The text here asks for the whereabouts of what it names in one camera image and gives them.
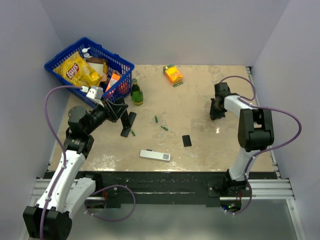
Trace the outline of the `black battery cover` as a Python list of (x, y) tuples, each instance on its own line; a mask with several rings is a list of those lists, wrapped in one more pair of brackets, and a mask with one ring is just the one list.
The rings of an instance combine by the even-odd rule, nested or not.
[(183, 141), (184, 147), (191, 147), (192, 146), (192, 141), (191, 141), (190, 135), (183, 135), (182, 141)]

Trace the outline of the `black remote control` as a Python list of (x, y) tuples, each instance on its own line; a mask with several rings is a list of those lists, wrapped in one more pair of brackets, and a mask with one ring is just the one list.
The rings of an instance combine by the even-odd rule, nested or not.
[(132, 125), (134, 123), (134, 120), (135, 120), (137, 114), (135, 112), (130, 112), (130, 113), (128, 113), (128, 115), (129, 115), (128, 117), (129, 117), (129, 122), (130, 122), (131, 127), (127, 130), (121, 131), (120, 135), (122, 137), (127, 137), (129, 135), (130, 129), (132, 128)]
[(120, 117), (120, 120), (122, 123), (122, 130), (123, 131), (126, 131), (127, 129), (129, 129), (131, 127), (130, 120), (129, 120), (129, 114), (128, 114), (127, 110), (125, 110), (123, 112), (123, 114)]

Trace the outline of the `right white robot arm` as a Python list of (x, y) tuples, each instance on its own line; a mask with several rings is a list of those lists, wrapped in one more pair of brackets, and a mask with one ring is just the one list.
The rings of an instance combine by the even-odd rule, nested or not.
[(230, 180), (222, 185), (223, 192), (233, 197), (241, 190), (239, 182), (246, 180), (254, 163), (253, 158), (274, 143), (274, 128), (270, 110), (254, 107), (232, 93), (227, 83), (217, 83), (214, 85), (214, 98), (211, 99), (210, 119), (222, 119), (227, 112), (238, 117), (237, 139), (240, 150), (228, 170)]

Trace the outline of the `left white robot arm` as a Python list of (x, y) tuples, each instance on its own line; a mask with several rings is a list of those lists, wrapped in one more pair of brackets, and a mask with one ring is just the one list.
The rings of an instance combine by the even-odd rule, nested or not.
[(31, 238), (65, 240), (71, 232), (73, 218), (90, 195), (99, 196), (104, 184), (97, 177), (75, 180), (93, 146), (92, 132), (103, 122), (117, 122), (128, 115), (128, 105), (120, 97), (115, 102), (101, 99), (93, 110), (74, 106), (68, 112), (60, 162), (48, 186), (35, 205), (27, 206), (23, 220)]

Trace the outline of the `green battery beside remote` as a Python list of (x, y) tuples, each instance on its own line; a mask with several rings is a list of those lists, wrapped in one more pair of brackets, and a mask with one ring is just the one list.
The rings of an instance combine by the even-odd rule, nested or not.
[(130, 132), (134, 137), (136, 136), (135, 132), (132, 129), (130, 129)]

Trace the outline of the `white remote control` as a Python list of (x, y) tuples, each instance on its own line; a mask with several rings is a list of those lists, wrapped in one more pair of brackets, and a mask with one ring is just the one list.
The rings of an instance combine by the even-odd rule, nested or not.
[(157, 161), (169, 162), (171, 160), (171, 155), (169, 153), (162, 153), (162, 152), (157, 152), (149, 149), (141, 150), (139, 156), (141, 158), (157, 160)]

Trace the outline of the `green glass bottle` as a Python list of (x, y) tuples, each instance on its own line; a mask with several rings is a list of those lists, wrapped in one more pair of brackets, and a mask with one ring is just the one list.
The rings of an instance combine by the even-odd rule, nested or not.
[(132, 79), (132, 88), (130, 92), (131, 100), (136, 106), (140, 106), (143, 104), (144, 95), (143, 92), (138, 85), (138, 80), (136, 78)]

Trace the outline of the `blue plastic basket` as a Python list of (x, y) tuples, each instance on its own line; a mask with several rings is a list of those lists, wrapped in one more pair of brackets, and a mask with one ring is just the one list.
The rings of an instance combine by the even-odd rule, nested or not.
[(120, 75), (120, 79), (107, 89), (107, 84), (102, 84), (104, 90), (103, 97), (105, 99), (114, 102), (120, 97), (127, 97), (132, 90), (132, 70), (135, 68), (134, 64), (120, 57), (116, 53), (111, 53), (102, 45), (90, 40), (87, 37), (82, 37), (75, 43), (69, 45), (64, 50), (59, 52), (54, 58), (45, 63), (44, 68), (53, 74), (62, 85), (69, 85), (70, 83), (62, 76), (54, 72), (54, 69), (61, 65), (67, 58), (69, 58), (75, 52), (79, 52), (82, 55), (82, 49), (88, 48), (88, 53), (97, 58), (104, 58), (108, 61), (107, 76), (110, 78), (113, 71), (117, 71)]

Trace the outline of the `orange white carton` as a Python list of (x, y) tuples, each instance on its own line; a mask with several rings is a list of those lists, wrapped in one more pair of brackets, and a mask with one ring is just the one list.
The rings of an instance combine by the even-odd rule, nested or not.
[(108, 92), (113, 85), (115, 85), (121, 79), (120, 73), (117, 70), (112, 72), (111, 78), (109, 79), (108, 85), (105, 92)]

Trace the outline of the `green battery upper centre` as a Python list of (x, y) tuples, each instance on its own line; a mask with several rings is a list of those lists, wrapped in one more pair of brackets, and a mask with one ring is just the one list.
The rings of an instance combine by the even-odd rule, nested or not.
[(154, 119), (155, 119), (155, 122), (156, 122), (156, 123), (158, 123), (158, 122), (159, 122), (159, 121), (158, 121), (158, 117), (157, 117), (157, 115), (155, 115), (155, 116), (154, 116)]

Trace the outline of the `brown white snack package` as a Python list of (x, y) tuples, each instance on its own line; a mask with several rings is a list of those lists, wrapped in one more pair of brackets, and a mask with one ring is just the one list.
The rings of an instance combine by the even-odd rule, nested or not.
[(89, 57), (86, 62), (91, 66), (100, 76), (102, 76), (101, 82), (105, 83), (108, 80), (108, 61), (104, 58)]

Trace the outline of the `orange sponge pack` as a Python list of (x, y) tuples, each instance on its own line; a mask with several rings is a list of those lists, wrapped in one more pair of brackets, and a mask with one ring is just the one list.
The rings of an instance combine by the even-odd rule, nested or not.
[(183, 75), (174, 64), (166, 65), (162, 68), (163, 74), (172, 86), (183, 81)]

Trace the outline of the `yellow Lays chips bag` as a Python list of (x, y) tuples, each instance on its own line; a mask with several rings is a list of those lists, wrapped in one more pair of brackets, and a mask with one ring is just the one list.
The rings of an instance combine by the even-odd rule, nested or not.
[(91, 86), (98, 86), (103, 78), (84, 61), (78, 51), (56, 67), (53, 72), (77, 87), (85, 86), (90, 88)]

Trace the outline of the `white pump bottle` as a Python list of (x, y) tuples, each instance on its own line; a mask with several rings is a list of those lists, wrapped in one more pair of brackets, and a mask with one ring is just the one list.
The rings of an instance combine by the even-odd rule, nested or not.
[(83, 59), (86, 61), (88, 58), (91, 58), (92, 56), (91, 56), (91, 54), (89, 53), (89, 50), (90, 50), (91, 48), (90, 47), (87, 47), (87, 48), (83, 48), (82, 50), (81, 50), (81, 52), (82, 52), (82, 55), (83, 55)]

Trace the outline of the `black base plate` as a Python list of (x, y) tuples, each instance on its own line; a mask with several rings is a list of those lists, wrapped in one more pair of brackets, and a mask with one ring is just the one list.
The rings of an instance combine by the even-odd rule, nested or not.
[(253, 172), (249, 181), (228, 179), (223, 171), (78, 171), (60, 182), (95, 181), (94, 190), (109, 209), (122, 205), (205, 205), (219, 207), (222, 198), (255, 197), (255, 180), (274, 180), (275, 173)]

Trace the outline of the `aluminium frame rail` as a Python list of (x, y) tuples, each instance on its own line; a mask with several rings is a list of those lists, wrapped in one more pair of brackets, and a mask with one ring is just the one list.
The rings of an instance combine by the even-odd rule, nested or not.
[[(86, 201), (103, 201), (101, 197), (98, 196), (98, 193), (101, 193), (101, 190), (94, 191), (89, 197), (86, 198)], [(286, 200), (287, 206), (290, 209), (294, 208), (294, 193), (292, 190), (291, 183), (288, 179), (276, 178), (274, 180), (254, 180), (253, 182), (253, 192), (256, 194), (255, 197), (241, 197), (237, 196), (236, 198), (224, 197), (220, 201), (220, 207), (225, 207), (226, 203), (239, 200)]]

